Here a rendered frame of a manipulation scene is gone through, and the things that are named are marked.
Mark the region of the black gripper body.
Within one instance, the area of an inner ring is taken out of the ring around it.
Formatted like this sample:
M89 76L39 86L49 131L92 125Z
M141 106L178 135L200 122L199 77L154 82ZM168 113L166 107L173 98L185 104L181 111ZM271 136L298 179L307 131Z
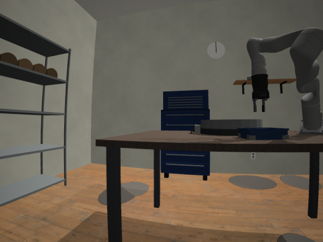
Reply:
M266 65L255 65L252 67L252 75L247 80L252 81L252 99L265 99L269 97L268 91L268 71Z

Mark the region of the blue crate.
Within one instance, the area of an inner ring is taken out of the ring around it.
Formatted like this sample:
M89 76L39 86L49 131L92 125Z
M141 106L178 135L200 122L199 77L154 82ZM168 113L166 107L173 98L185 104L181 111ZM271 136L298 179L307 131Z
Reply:
M289 128L238 128L238 137L247 140L289 140Z

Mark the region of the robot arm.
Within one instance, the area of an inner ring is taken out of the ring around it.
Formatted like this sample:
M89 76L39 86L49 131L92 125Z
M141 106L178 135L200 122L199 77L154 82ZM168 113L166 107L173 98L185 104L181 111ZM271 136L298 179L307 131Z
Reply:
M247 42L252 67L266 65L266 58L260 53L276 53L289 47L295 66L296 88L302 94L310 92L301 98L303 127L317 130L322 126L322 112L316 58L323 50L323 29L309 27L276 37L250 38Z

